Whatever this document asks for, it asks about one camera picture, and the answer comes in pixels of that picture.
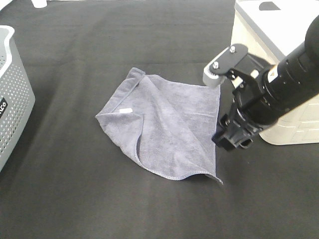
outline gray towel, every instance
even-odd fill
[[[103,131],[140,167],[171,180],[216,177],[220,89],[170,82],[133,68],[96,115]]]

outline towel label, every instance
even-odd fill
[[[133,109],[132,108],[125,108],[125,109],[120,109],[120,113],[132,113]]]
[[[7,107],[8,107],[8,103],[6,102],[5,98],[2,98],[0,102],[0,118],[3,116]]]

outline screw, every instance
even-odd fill
[[[218,69],[218,67],[219,67],[218,62],[217,62],[217,61],[214,61],[214,63],[213,63],[213,68],[214,68],[214,69]]]
[[[230,53],[235,53],[235,50],[236,50],[235,46],[231,46],[231,47],[229,48],[229,52],[230,52]]]

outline white box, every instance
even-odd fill
[[[319,1],[273,0],[280,10],[260,10],[264,2],[269,1],[236,0],[231,44],[244,44],[250,53],[277,64],[305,40],[319,14]],[[319,95],[279,118],[260,136],[276,145],[319,142]]]

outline white tag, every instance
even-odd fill
[[[132,108],[125,108],[125,109],[120,109],[120,113],[132,113],[133,109]]]
[[[268,82],[272,82],[274,79],[278,77],[278,65],[274,66],[269,72],[268,72]]]

